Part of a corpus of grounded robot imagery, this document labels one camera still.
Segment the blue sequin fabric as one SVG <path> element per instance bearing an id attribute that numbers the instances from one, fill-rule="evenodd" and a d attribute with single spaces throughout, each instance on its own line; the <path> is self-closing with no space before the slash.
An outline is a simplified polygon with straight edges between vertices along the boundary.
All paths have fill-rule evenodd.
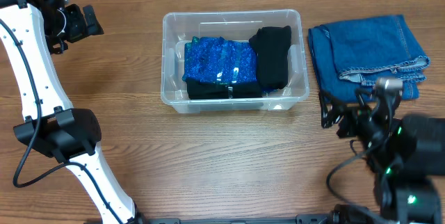
<path id="1" fill-rule="evenodd" d="M 183 81 L 235 84 L 257 80 L 257 54 L 248 42 L 193 37 L 184 47 Z"/>

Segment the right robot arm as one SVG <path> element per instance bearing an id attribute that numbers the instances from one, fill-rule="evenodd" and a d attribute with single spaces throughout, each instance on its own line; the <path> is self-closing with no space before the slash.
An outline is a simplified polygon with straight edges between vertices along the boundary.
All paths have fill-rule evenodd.
<path id="1" fill-rule="evenodd" d="M 327 91 L 320 91 L 321 125 L 339 126 L 337 136 L 360 141 L 354 157 L 333 168 L 329 182 L 340 169 L 364 160 L 375 175 L 373 194 L 380 211 L 354 203 L 333 189 L 342 200 L 327 218 L 328 223 L 441 223 L 441 199 L 433 176 L 444 175 L 444 120 L 411 114 L 394 117 L 401 90 L 358 89 L 358 104 L 349 106 Z"/>

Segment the black cloth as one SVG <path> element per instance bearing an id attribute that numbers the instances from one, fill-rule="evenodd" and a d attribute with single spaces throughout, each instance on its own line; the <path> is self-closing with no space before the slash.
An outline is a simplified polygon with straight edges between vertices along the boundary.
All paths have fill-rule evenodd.
<path id="1" fill-rule="evenodd" d="M 291 46 L 290 26 L 260 28 L 249 39 L 257 54 L 257 81 L 264 91 L 283 89 L 288 83 L 288 52 Z"/>
<path id="2" fill-rule="evenodd" d="M 217 84 L 187 79 L 187 93 L 190 99 L 242 99 L 262 97 L 258 83 Z"/>

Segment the blue denim jeans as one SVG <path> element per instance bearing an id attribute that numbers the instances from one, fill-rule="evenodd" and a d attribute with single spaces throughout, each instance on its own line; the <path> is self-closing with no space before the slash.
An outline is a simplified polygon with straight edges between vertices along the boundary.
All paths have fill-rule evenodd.
<path id="1" fill-rule="evenodd" d="M 356 89 L 390 77 L 403 82 L 404 100 L 419 98 L 430 59 L 402 15 L 322 24 L 308 30 L 307 40 L 320 90 L 354 103 Z"/>

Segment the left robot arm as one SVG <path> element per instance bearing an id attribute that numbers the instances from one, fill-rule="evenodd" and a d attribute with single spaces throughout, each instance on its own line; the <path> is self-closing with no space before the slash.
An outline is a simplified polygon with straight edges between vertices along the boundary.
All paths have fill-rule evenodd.
<path id="1" fill-rule="evenodd" d="M 24 119 L 13 131 L 28 151 L 54 158 L 58 168 L 77 177 L 103 223 L 144 223 L 106 162 L 95 114 L 73 106 L 52 61 L 69 44 L 102 33 L 92 6 L 79 7 L 69 0 L 1 0 L 1 41 L 19 87 Z"/>

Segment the black garment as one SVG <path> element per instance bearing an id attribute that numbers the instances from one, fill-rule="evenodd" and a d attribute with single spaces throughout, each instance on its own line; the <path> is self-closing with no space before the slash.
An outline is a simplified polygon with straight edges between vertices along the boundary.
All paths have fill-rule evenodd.
<path id="1" fill-rule="evenodd" d="M 410 175 L 444 175 L 444 119 L 406 115 L 389 142 Z"/>

